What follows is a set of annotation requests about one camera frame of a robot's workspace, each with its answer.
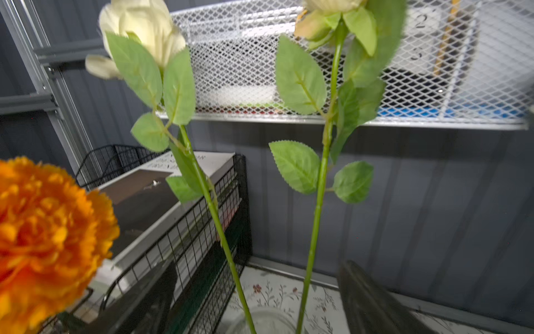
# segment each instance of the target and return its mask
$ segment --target green stem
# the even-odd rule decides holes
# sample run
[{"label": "green stem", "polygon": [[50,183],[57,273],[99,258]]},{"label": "green stem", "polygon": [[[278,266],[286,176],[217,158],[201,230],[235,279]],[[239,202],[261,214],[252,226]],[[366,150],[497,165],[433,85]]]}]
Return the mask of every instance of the green stem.
[{"label": "green stem", "polygon": [[319,181],[317,184],[317,203],[315,205],[315,214],[313,216],[313,230],[311,233],[310,253],[308,254],[308,265],[306,266],[306,277],[304,278],[304,288],[302,289],[302,301],[299,311],[299,320],[297,322],[296,334],[302,331],[302,323],[304,321],[304,312],[306,310],[306,301],[308,299],[308,292],[310,291],[311,273],[313,271],[313,263],[315,262],[315,250],[317,248],[317,239],[319,238],[319,226],[321,221],[321,212],[323,210],[323,198],[325,196],[326,188],[326,174],[328,174],[328,156],[330,155],[330,144],[332,143],[332,128],[334,127],[333,113],[334,105],[337,99],[337,72],[339,70],[339,61],[341,59],[341,51],[343,43],[347,36],[347,28],[343,22],[339,22],[338,28],[335,32],[335,54],[332,62],[332,77],[331,77],[331,98],[328,109],[325,128],[323,130],[323,157],[321,159],[321,167],[319,169]]},{"label": "green stem", "polygon": [[193,148],[191,146],[189,137],[187,136],[185,127],[182,125],[180,125],[180,133],[184,140],[186,156],[193,162],[193,168],[195,170],[197,180],[200,183],[202,194],[204,195],[204,198],[208,203],[208,208],[211,213],[211,217],[213,218],[213,222],[215,223],[215,229],[217,230],[217,234],[219,234],[219,239],[221,239],[221,247],[224,250],[224,255],[226,256],[226,260],[228,261],[228,265],[230,266],[230,271],[232,273],[232,277],[235,283],[235,288],[237,289],[239,299],[241,300],[241,304],[243,305],[243,311],[245,312],[245,318],[247,320],[248,326],[250,327],[250,333],[256,334],[256,329],[254,328],[254,324],[252,322],[252,316],[250,315],[250,310],[248,309],[247,300],[245,298],[245,294],[243,293],[241,282],[239,281],[239,274],[235,268],[235,263],[232,258],[232,251],[230,251],[230,247],[228,246],[228,242],[226,241],[226,236],[224,235],[223,226],[221,225],[221,221],[219,220],[218,207],[211,198],[210,185],[208,184],[207,180],[208,177],[200,167],[193,152]]}]

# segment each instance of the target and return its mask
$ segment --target corrugated metal wall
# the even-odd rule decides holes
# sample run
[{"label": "corrugated metal wall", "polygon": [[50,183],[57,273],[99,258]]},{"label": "corrugated metal wall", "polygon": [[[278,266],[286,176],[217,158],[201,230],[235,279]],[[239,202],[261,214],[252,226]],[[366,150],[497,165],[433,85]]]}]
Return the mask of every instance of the corrugated metal wall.
[{"label": "corrugated metal wall", "polygon": [[[0,15],[0,97],[35,92],[17,47]],[[0,115],[0,159],[31,160],[72,168],[47,114],[43,111]]]},{"label": "corrugated metal wall", "polygon": [[[97,37],[105,3],[36,5],[54,44]],[[135,143],[129,129],[146,109],[123,82],[82,69],[65,77],[95,147]],[[315,198],[285,184],[268,142],[320,150],[321,126],[196,121],[189,130],[198,150],[247,157],[254,253],[304,267]],[[327,195],[316,270],[334,274],[353,259],[392,290],[534,327],[533,147],[531,131],[359,129],[338,165],[373,164],[372,190],[354,206]]]}]

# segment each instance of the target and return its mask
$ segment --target box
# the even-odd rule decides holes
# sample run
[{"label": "box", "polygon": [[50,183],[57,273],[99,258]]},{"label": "box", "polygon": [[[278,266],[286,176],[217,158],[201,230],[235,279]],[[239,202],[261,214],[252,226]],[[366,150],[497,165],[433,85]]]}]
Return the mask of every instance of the box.
[{"label": "box", "polygon": [[[214,184],[233,166],[234,153],[195,152],[195,155]],[[180,203],[168,187],[165,178],[180,175],[172,153],[167,152],[99,187],[113,201],[121,235],[111,248],[112,258],[104,260],[90,284],[96,292],[93,298],[102,296],[139,257],[146,257],[146,261],[136,262],[133,267],[136,276],[144,275],[151,264],[161,256],[169,256],[186,240],[194,240],[192,247],[184,250],[184,256],[176,263],[178,273],[187,272],[181,279],[181,284],[185,284],[199,264],[197,259],[202,259],[218,240],[213,221],[207,222],[210,216],[205,201],[201,201],[195,210],[190,210],[197,200]],[[231,199],[219,204],[222,205],[219,218],[223,224],[229,223],[240,203],[238,189],[232,186],[233,182],[237,180],[230,179],[224,187],[216,187],[218,198],[224,195],[224,198]],[[186,219],[168,232],[186,214]],[[155,243],[158,247],[147,252]],[[121,278],[119,289],[127,290],[136,280],[136,277]],[[118,291],[115,291],[112,297],[117,295]]]}]

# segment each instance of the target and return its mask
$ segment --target artificial flower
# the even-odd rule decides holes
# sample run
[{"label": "artificial flower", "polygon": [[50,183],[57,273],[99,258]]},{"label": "artificial flower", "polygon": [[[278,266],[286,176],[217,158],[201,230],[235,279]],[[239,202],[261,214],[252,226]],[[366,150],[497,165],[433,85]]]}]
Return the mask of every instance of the artificial flower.
[{"label": "artificial flower", "polygon": [[0,328],[23,334],[65,310],[119,236],[111,201],[59,167],[0,160]]},{"label": "artificial flower", "polygon": [[[106,32],[129,37],[142,44],[161,69],[185,47],[185,39],[174,25],[163,0],[112,0],[100,11],[98,24],[104,48],[110,57]],[[112,58],[88,55],[85,68],[102,79],[120,78]]]},{"label": "artificial flower", "polygon": [[295,23],[295,36],[310,41],[311,49],[326,44],[342,14],[358,10],[366,0],[305,0],[304,11]]}]

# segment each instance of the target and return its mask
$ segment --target orange peony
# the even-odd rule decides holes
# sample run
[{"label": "orange peony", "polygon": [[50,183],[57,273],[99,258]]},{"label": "orange peony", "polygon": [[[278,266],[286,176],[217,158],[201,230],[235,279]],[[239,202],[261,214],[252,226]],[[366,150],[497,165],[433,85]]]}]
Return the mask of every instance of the orange peony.
[{"label": "orange peony", "polygon": [[0,328],[35,331],[80,298],[119,236],[111,201],[67,172],[0,160]]}]

